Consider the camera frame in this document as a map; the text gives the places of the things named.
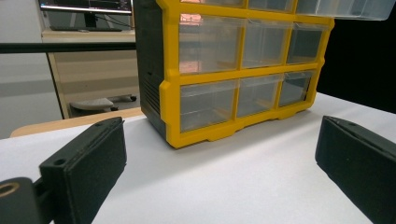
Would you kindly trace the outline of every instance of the white table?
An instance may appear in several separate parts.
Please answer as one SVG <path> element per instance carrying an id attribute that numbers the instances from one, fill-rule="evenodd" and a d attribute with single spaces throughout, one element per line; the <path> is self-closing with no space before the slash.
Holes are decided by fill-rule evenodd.
<path id="1" fill-rule="evenodd" d="M 396 141 L 396 115 L 318 94 L 294 117 L 173 150 L 144 116 L 126 119 L 128 164 L 93 223 L 371 223 L 317 166 L 323 115 Z M 0 180 L 38 165 L 88 126 L 0 141 Z"/>

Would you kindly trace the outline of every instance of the black background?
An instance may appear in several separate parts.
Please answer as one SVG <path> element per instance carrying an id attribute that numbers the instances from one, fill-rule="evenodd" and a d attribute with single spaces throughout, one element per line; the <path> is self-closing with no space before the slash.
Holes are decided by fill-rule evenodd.
<path id="1" fill-rule="evenodd" d="M 335 20 L 317 91 L 396 114 L 396 10 L 386 21 Z"/>

